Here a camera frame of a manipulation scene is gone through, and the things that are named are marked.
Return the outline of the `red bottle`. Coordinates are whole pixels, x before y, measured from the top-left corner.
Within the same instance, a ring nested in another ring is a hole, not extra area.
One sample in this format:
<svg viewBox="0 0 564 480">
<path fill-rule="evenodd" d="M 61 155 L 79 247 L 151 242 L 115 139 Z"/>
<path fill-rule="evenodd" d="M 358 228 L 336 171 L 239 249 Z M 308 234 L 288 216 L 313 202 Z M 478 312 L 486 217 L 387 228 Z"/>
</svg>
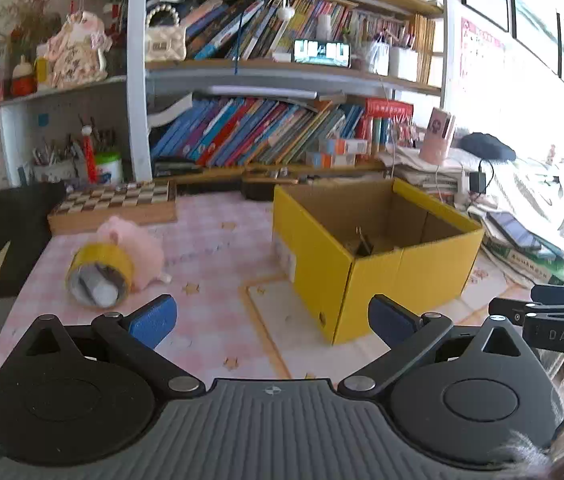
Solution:
<svg viewBox="0 0 564 480">
<path fill-rule="evenodd" d="M 92 127 L 85 125 L 81 128 L 82 150 L 84 151 L 84 160 L 86 161 L 88 181 L 90 184 L 98 182 L 98 172 L 96 171 L 96 156 L 92 144 Z"/>
</svg>

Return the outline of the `pink cylindrical holder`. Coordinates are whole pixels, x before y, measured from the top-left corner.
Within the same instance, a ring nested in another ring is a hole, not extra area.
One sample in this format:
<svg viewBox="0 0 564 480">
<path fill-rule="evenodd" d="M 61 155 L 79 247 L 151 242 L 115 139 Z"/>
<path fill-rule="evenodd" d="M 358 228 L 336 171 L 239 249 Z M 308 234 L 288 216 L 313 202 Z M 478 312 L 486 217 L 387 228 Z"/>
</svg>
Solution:
<svg viewBox="0 0 564 480">
<path fill-rule="evenodd" d="M 453 115 L 439 108 L 433 108 L 420 147 L 420 159 L 431 165 L 442 166 L 450 150 L 453 127 Z"/>
</svg>

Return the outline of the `white cylinder inside tape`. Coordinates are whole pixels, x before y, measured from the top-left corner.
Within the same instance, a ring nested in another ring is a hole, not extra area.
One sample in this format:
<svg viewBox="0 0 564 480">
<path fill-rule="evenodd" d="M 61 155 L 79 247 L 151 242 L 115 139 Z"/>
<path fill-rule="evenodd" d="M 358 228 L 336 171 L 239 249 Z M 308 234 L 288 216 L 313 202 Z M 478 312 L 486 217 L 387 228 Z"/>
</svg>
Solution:
<svg viewBox="0 0 564 480">
<path fill-rule="evenodd" d="M 86 304 L 110 308 L 116 304 L 118 289 L 98 269 L 82 269 L 77 278 L 77 292 Z"/>
</svg>

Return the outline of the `dark brown wooden case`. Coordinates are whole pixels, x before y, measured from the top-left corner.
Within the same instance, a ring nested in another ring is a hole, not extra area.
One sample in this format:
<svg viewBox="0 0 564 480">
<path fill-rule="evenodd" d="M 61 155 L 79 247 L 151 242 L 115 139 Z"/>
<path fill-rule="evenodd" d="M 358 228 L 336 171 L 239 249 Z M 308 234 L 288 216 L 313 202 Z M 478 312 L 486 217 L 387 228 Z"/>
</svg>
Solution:
<svg viewBox="0 0 564 480">
<path fill-rule="evenodd" d="M 274 189 L 277 186 L 299 184 L 299 178 L 269 176 L 268 174 L 244 174 L 241 182 L 241 193 L 246 200 L 254 202 L 272 202 Z"/>
</svg>

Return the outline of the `black hat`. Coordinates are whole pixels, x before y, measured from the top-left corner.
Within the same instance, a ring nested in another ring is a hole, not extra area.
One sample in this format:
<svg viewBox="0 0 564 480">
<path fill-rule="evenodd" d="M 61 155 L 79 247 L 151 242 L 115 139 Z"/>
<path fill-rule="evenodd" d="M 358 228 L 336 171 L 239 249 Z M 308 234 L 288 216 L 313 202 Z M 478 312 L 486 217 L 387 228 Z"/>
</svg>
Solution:
<svg viewBox="0 0 564 480">
<path fill-rule="evenodd" d="M 469 133 L 460 140 L 459 146 L 463 151 L 491 162 L 514 162 L 516 159 L 513 148 L 489 133 Z"/>
</svg>

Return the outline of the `yellow cardboard box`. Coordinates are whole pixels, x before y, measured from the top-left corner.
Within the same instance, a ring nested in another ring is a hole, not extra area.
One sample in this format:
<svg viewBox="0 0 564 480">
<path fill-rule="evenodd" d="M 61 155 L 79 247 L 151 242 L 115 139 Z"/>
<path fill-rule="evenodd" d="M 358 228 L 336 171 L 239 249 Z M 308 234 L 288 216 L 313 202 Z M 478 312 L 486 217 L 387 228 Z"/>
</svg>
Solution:
<svg viewBox="0 0 564 480">
<path fill-rule="evenodd" d="M 384 295 L 415 314 L 461 295 L 484 230 L 399 179 L 274 191 L 273 244 L 329 344 L 367 335 Z"/>
</svg>

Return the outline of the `pink checkered tablecloth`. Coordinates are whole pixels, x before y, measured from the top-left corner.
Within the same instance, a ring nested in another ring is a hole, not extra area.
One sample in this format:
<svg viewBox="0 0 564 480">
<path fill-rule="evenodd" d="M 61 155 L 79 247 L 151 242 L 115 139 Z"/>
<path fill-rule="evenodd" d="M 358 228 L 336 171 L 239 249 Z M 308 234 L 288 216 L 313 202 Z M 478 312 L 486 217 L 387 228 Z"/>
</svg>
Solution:
<svg viewBox="0 0 564 480">
<path fill-rule="evenodd" d="M 210 385 L 216 377 L 315 378 L 336 384 L 388 350 L 369 334 L 331 346 L 279 268 L 272 247 L 272 205 L 238 193 L 178 199 L 175 223 L 152 226 L 169 258 L 169 284 L 156 283 L 119 306 L 130 313 L 160 294 L 176 300 L 176 329 L 162 356 Z M 64 324 L 90 324 L 100 311 L 69 295 L 65 274 L 89 234 L 55 236 L 18 294 L 0 333 L 0 366 L 29 324 L 52 313 Z M 494 297 L 529 299 L 528 290 L 480 254 L 462 295 L 434 310 L 480 325 Z"/>
</svg>

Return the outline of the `black Yamaha keyboard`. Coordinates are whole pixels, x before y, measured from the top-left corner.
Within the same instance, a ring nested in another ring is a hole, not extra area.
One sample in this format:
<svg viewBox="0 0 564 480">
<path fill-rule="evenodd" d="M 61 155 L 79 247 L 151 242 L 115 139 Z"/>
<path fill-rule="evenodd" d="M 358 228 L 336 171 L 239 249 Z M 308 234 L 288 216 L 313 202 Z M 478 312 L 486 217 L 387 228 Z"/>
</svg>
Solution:
<svg viewBox="0 0 564 480">
<path fill-rule="evenodd" d="M 48 214 L 64 196 L 61 183 L 0 191 L 0 298 L 20 292 L 52 237 Z"/>
</svg>

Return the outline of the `green lid white jar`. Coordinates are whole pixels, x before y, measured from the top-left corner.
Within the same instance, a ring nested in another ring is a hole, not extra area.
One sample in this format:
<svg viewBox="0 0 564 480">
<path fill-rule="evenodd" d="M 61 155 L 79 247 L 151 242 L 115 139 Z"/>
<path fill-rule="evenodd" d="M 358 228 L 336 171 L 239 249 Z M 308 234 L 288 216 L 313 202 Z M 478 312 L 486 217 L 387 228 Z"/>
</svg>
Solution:
<svg viewBox="0 0 564 480">
<path fill-rule="evenodd" d="M 118 151 L 96 154 L 96 183 L 118 185 L 122 182 L 122 155 Z"/>
</svg>

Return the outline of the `smartphone on books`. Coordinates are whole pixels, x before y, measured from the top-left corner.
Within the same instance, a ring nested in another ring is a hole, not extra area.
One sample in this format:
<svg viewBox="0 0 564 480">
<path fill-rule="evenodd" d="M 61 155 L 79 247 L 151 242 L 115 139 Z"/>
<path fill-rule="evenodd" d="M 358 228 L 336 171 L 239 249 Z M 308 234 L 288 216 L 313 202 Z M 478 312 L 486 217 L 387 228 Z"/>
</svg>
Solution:
<svg viewBox="0 0 564 480">
<path fill-rule="evenodd" d="M 506 211 L 488 212 L 490 220 L 504 237 L 516 248 L 526 252 L 539 252 L 542 245 L 536 236 L 526 229 L 513 214 Z"/>
</svg>

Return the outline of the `pink cat figurine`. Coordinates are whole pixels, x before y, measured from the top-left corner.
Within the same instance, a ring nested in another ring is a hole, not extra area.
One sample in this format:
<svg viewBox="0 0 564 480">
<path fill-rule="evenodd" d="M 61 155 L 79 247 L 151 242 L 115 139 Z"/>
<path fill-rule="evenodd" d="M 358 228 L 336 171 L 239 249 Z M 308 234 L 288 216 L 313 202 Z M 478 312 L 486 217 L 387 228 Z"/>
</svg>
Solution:
<svg viewBox="0 0 564 480">
<path fill-rule="evenodd" d="M 96 14 L 70 14 L 60 32 L 47 42 L 44 57 L 52 65 L 51 86 L 69 89 L 106 79 L 105 53 L 112 44 L 104 21 Z"/>
</svg>

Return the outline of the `white pen holder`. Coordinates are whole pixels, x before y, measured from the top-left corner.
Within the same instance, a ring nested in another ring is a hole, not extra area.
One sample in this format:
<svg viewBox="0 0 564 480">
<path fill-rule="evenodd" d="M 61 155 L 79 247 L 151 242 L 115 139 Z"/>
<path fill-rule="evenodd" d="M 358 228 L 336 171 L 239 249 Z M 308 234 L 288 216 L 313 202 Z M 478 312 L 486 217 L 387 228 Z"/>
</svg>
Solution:
<svg viewBox="0 0 564 480">
<path fill-rule="evenodd" d="M 51 165 L 34 167 L 34 177 L 37 182 L 56 183 L 73 179 L 76 175 L 73 159 L 65 159 Z"/>
</svg>

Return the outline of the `green dictionary book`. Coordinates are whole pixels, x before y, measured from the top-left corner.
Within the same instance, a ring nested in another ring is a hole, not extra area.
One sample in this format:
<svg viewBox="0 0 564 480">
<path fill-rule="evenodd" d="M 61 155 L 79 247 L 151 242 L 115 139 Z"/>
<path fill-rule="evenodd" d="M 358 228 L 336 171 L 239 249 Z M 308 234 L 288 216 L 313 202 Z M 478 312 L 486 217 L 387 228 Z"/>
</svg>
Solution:
<svg viewBox="0 0 564 480">
<path fill-rule="evenodd" d="M 490 258 L 498 261 L 517 283 L 564 285 L 564 260 L 529 256 L 485 238 L 482 244 Z"/>
</svg>

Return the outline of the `pink plush pig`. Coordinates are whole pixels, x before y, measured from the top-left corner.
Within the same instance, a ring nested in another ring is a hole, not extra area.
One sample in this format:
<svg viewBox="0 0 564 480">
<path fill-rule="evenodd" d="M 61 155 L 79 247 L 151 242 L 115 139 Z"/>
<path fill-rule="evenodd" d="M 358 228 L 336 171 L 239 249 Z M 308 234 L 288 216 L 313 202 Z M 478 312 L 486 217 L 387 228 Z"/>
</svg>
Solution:
<svg viewBox="0 0 564 480">
<path fill-rule="evenodd" d="M 154 282 L 171 282 L 162 243 L 143 226 L 113 216 L 96 230 L 96 239 L 118 246 L 130 258 L 133 266 L 132 289 L 136 292 Z"/>
</svg>

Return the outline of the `yellow tape roll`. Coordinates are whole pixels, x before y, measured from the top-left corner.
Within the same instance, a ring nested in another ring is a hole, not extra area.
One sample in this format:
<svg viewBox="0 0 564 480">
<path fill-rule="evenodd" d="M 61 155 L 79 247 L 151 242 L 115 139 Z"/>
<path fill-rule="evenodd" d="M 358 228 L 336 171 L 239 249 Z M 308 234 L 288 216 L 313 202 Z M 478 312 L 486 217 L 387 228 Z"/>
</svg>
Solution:
<svg viewBox="0 0 564 480">
<path fill-rule="evenodd" d="M 88 243 L 74 255 L 66 274 L 66 287 L 78 304 L 111 309 L 130 293 L 133 264 L 115 244 Z"/>
</svg>

